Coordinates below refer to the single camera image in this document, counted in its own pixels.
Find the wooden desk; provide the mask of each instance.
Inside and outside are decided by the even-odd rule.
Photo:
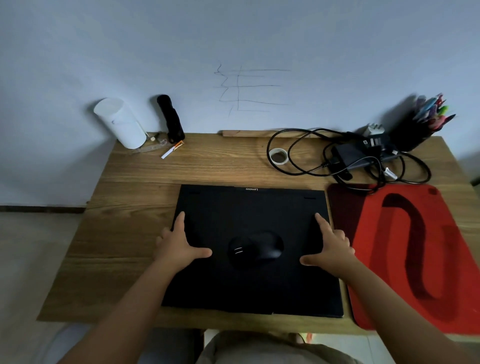
[[[188,134],[185,145],[165,160],[163,149],[130,155],[117,143],[96,186],[82,223],[68,249],[38,317],[43,321],[97,322],[151,262],[158,236],[170,227],[182,183],[324,190],[333,178],[287,176],[266,159],[266,138],[227,138]],[[272,147],[287,147],[279,138]],[[324,143],[306,139],[292,153],[298,163],[322,162]],[[441,137],[432,137],[414,154],[432,169],[462,234],[480,262],[480,206],[472,186]],[[406,178],[421,177],[408,158]],[[369,182],[359,170],[355,182]],[[162,307],[159,327],[216,328],[280,332],[365,334],[352,321],[342,284],[344,318],[233,314]]]

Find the black pen holder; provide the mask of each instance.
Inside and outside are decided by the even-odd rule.
[[[427,122],[413,120],[415,112],[408,114],[394,130],[389,133],[390,140],[401,152],[409,152],[431,137],[433,130]]]

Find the power cord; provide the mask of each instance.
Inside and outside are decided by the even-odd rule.
[[[300,138],[298,138],[295,142],[293,142],[290,147],[288,148],[288,151],[287,151],[287,156],[288,156],[288,159],[289,161],[291,162],[291,164],[297,169],[299,170],[300,172],[289,172],[289,171],[286,171],[286,170],[283,170],[281,169],[279,166],[277,166],[273,161],[272,161],[272,158],[270,157],[270,145],[272,144],[272,141],[275,139],[275,137],[281,133],[285,133],[285,132],[303,132],[305,133],[303,136],[301,136]],[[335,134],[338,134],[339,136],[338,137],[329,137],[329,136],[326,136],[324,134],[321,134],[319,132],[330,132],[330,133],[335,133]],[[329,141],[330,143],[323,149],[322,151],[322,155],[324,157],[324,160],[325,162],[320,164],[318,167],[315,167],[315,168],[312,168],[310,170],[305,170],[303,168],[301,168],[300,166],[298,166],[291,158],[291,151],[292,151],[292,148],[298,143],[300,142],[300,140],[306,138],[307,136],[309,135],[316,135],[318,136],[320,139],[323,139],[323,140],[326,140],[326,141]],[[351,133],[351,132],[338,132],[338,131],[335,131],[335,130],[330,130],[330,129],[325,129],[325,128],[318,128],[318,129],[314,129],[314,130],[307,130],[307,129],[297,129],[297,128],[291,128],[291,129],[283,129],[283,130],[280,130],[278,132],[276,132],[275,134],[273,134],[270,139],[268,140],[268,143],[267,143],[267,159],[268,161],[270,162],[270,164],[275,168],[277,169],[278,171],[284,173],[284,174],[287,174],[289,176],[301,176],[301,175],[304,175],[304,174],[308,174],[308,175],[311,175],[311,176],[316,176],[316,177],[334,177],[334,179],[339,183],[339,184],[342,184],[344,185],[346,188],[350,189],[350,190],[354,190],[354,191],[361,191],[361,192],[367,192],[369,194],[373,194],[375,192],[377,192],[380,188],[382,187],[385,187],[387,183],[393,183],[393,182],[403,182],[403,183],[410,183],[410,184],[422,184],[422,183],[427,183],[430,178],[432,178],[432,172],[430,171],[430,168],[427,166],[427,164],[422,161],[420,158],[416,157],[416,156],[413,156],[407,152],[399,152],[401,155],[398,157],[402,163],[402,172],[400,173],[400,176],[398,177],[398,179],[396,181],[388,181],[386,179],[386,176],[384,174],[386,168],[383,166],[383,163],[382,163],[382,160],[381,160],[381,156],[376,157],[376,156],[365,156],[365,157],[362,157],[362,158],[359,158],[357,160],[355,160],[354,162],[350,163],[349,165],[345,166],[344,168],[342,168],[341,170],[337,170],[335,172],[331,172],[331,173],[313,173],[314,171],[318,170],[318,169],[321,169],[321,168],[326,168],[326,167],[330,167],[332,165],[332,158],[327,158],[326,156],[326,152],[328,150],[328,148],[332,147],[332,146],[335,146],[335,145],[339,145],[339,144],[344,144],[346,142],[351,142],[352,139],[357,139],[357,140],[365,140],[366,138],[363,137],[362,135],[360,134],[356,134],[356,133]],[[402,156],[406,156],[408,158],[411,158],[412,160],[414,160],[415,162],[417,162],[426,172],[427,172],[427,178],[422,180],[422,181],[418,181],[418,182],[415,182],[415,181],[407,181],[405,179],[403,179],[404,175],[405,175],[405,170],[406,170],[406,165],[405,165],[405,160],[403,159]],[[373,159],[374,161],[374,164],[373,166],[375,167],[375,169],[377,170],[378,172],[378,175],[375,175],[373,172],[372,172],[372,166],[366,166],[365,167],[365,171],[374,179],[376,180],[376,185],[372,188],[359,188],[359,187],[353,187],[351,186],[350,184],[346,183],[343,179],[340,178],[339,174],[348,170],[349,167],[351,167],[352,165],[356,164],[357,162],[361,161],[361,160],[364,160],[364,159]]]

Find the red mouse pad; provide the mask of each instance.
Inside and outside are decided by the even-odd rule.
[[[333,184],[327,195],[334,228],[361,262],[442,332],[480,334],[480,271],[435,187],[391,184],[361,195]],[[348,292],[357,324],[374,329]]]

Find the wooden stick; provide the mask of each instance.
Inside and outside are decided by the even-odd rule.
[[[278,130],[222,130],[223,136],[233,136],[241,138],[270,138]],[[325,136],[338,136],[336,133],[330,132],[321,132]],[[284,132],[279,134],[278,138],[300,138],[303,136],[304,132]],[[314,134],[310,134],[307,138],[318,138]]]

